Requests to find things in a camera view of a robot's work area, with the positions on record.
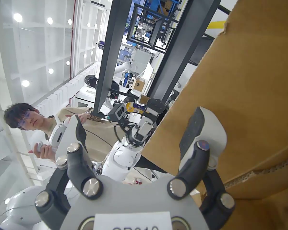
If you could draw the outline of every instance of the white shelving unit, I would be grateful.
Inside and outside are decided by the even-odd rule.
[[[96,61],[96,49],[99,41],[101,17],[102,11],[99,10],[98,7],[90,3],[84,3],[80,33],[78,72]]]
[[[75,0],[2,0],[2,60],[10,74],[13,102],[34,104],[70,78]],[[22,22],[13,14],[19,13]],[[28,87],[22,81],[29,81]]]

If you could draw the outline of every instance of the metal screw head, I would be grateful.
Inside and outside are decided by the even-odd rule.
[[[71,143],[70,146],[67,148],[67,152],[74,153],[80,148],[80,144],[75,142]]]
[[[100,188],[99,181],[96,178],[91,178],[87,180],[83,187],[83,193],[86,196],[95,196]]]
[[[67,163],[67,155],[61,155],[60,157],[58,157],[55,161],[55,164],[58,167],[62,167]]]
[[[183,197],[187,191],[185,183],[177,178],[169,182],[169,189],[177,197]]]
[[[229,195],[228,193],[223,193],[221,195],[221,203],[224,205],[227,209],[231,209],[235,206],[235,200],[234,198]]]
[[[35,205],[37,207],[43,207],[48,203],[48,201],[49,201],[49,194],[47,191],[44,190],[41,193],[39,193],[35,198]]]
[[[197,147],[199,148],[199,149],[201,149],[201,150],[204,150],[204,151],[207,151],[207,150],[209,150],[209,143],[207,142],[207,141],[205,141],[205,140],[199,140],[199,141],[197,141],[196,142],[196,145],[197,145]]]

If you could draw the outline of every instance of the person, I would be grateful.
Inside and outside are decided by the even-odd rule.
[[[61,109],[57,117],[61,122],[72,115],[78,115],[82,126],[86,130],[86,148],[88,155],[92,161],[101,162],[110,152],[112,146],[118,140],[117,136],[122,139],[125,135],[120,127],[116,127],[117,136],[114,131],[115,123],[101,120],[100,118],[91,116],[85,107],[67,107]],[[45,133],[45,139],[49,141],[49,137],[56,126],[54,116],[44,117],[39,110],[27,103],[16,103],[8,107],[4,111],[4,120],[10,128],[18,128],[21,130],[40,130]],[[37,158],[50,159],[55,161],[55,153],[52,146],[44,144],[40,152],[37,150],[38,143],[35,143],[34,149],[28,153],[34,153]],[[147,168],[166,173],[145,157],[141,157],[136,167]]]

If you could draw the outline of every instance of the white robot body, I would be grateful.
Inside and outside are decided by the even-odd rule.
[[[129,143],[124,137],[122,142],[117,141],[102,168],[102,174],[112,178],[115,181],[125,180],[131,169],[137,164],[141,157],[141,151],[144,146],[135,148],[128,147]]]

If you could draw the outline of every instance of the black metal frame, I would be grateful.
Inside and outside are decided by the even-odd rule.
[[[142,9],[142,14],[141,15],[138,14],[138,8]],[[150,35],[150,38],[149,38],[148,42],[145,42],[144,40],[139,40],[139,39],[136,39],[135,37],[133,37],[133,30],[134,30],[137,18],[140,17],[140,20],[141,20],[141,18],[143,18],[143,20],[150,20],[148,17],[143,16],[143,14],[151,14],[153,16],[158,16],[159,17],[155,21],[154,24],[151,24],[149,22],[145,22],[146,24],[149,24],[149,25],[153,26],[153,29],[151,31],[151,35]],[[144,47],[153,49],[155,51],[158,51],[158,52],[161,52],[161,53],[165,53],[168,45],[166,45],[165,48],[163,48],[163,46],[162,47],[157,47],[156,46],[156,42],[157,42],[158,38],[160,38],[160,36],[162,35],[161,31],[166,32],[166,30],[169,29],[169,28],[174,30],[174,28],[169,26],[170,22],[178,23],[177,20],[172,19],[172,18],[170,18],[168,16],[165,16],[165,15],[159,13],[159,12],[153,11],[150,8],[141,6],[139,4],[134,4],[132,18],[130,20],[129,30],[128,30],[128,33],[127,33],[127,40],[132,42],[132,43],[136,43],[138,45],[142,45]]]
[[[147,96],[165,102],[201,41],[221,0],[189,0]]]
[[[131,2],[132,0],[113,0],[96,91],[95,116],[99,115],[98,112],[111,88]],[[220,2],[221,0],[189,0],[187,2],[148,92],[149,97],[165,102],[203,36],[213,39],[205,34],[205,30],[215,11],[218,8],[223,9],[220,7]]]
[[[131,4],[132,0],[113,0],[112,2],[96,89],[94,116],[100,116],[100,108],[106,100],[112,85],[117,57]]]

